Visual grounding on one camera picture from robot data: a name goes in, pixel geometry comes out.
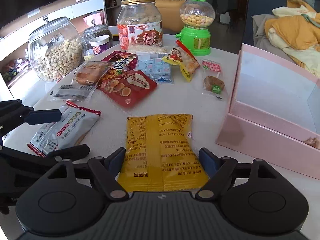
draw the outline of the green gumball machine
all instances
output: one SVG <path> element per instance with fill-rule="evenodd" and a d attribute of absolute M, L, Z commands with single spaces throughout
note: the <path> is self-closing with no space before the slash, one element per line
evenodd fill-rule
<path fill-rule="evenodd" d="M 180 8 L 184 27 L 176 34 L 194 56 L 210 54 L 209 26 L 216 17 L 210 3 L 205 0 L 188 0 Z"/>

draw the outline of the yellow and red snack bag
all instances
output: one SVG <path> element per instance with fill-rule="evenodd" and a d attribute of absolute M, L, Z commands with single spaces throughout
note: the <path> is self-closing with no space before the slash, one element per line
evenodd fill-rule
<path fill-rule="evenodd" d="M 170 65 L 179 65 L 182 75 L 188 82 L 191 81 L 196 69 L 200 67 L 190 50 L 179 40 L 176 41 L 176 46 L 162 60 Z"/>
<path fill-rule="evenodd" d="M 190 148 L 191 114 L 127 118 L 118 182 L 128 192 L 200 188 L 208 176 Z"/>

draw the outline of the silver snack package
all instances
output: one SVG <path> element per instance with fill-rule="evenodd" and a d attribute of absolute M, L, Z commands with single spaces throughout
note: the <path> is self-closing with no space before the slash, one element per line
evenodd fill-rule
<path fill-rule="evenodd" d="M 39 156 L 45 157 L 49 152 L 78 145 L 101 116 L 100 111 L 69 101 L 59 110 L 61 120 L 44 124 L 27 144 Z"/>

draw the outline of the open box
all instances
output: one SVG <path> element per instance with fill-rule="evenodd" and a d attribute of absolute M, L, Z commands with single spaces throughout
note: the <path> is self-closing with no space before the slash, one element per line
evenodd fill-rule
<path fill-rule="evenodd" d="M 320 179 L 319 86 L 307 70 L 243 44 L 216 143 Z"/>

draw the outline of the table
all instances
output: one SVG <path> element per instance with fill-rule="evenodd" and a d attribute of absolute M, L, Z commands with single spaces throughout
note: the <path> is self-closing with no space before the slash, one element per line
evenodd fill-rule
<path fill-rule="evenodd" d="M 171 46 L 176 40 L 172 35 L 164 35 L 164 45 Z M 115 50 L 120 50 L 116 45 L 107 51 L 95 56 L 94 60 L 102 60 Z M 223 50 L 211 48 L 211 54 L 205 57 L 221 63 L 222 80 L 225 82 L 225 90 L 228 95 L 232 92 L 233 79 L 236 74 L 238 55 Z M 73 72 L 58 82 L 53 90 L 61 85 L 70 84 Z M 216 99 L 213 96 L 203 95 L 202 73 L 197 70 L 191 83 L 182 77 L 178 67 L 172 70 L 174 84 L 159 84 L 158 87 L 133 109 L 123 109 L 113 100 L 107 97 L 102 91 L 96 90 L 88 104 L 79 103 L 91 109 L 100 110 L 102 115 L 95 126 L 88 132 L 83 144 L 87 144 L 91 151 L 84 162 L 95 156 L 109 156 L 119 147 L 125 147 L 126 118 L 128 116 L 145 116 L 151 114 L 192 114 L 192 142 L 193 151 L 198 154 L 201 147 L 206 147 L 217 156 L 231 156 L 239 162 L 252 162 L 253 158 L 231 149 L 215 144 L 222 120 L 227 111 L 227 98 Z M 50 92 L 39 100 L 34 108 L 54 109 L 59 108 L 63 102 L 49 101 Z M 41 125 L 29 126 L 23 124 L 15 129 L 4 145 L 13 149 L 32 153 L 27 143 L 36 133 Z M 309 215 L 302 227 L 301 232 L 311 240 L 320 239 L 320 181 L 293 171 L 273 165 L 287 180 L 289 180 L 303 195 L 309 203 Z M 243 179 L 237 179 L 237 184 L 243 183 Z M 22 232 L 19 222 L 14 213 L 14 207 L 10 214 L 0 214 L 0 225 L 6 236 L 11 240 L 17 238 Z"/>

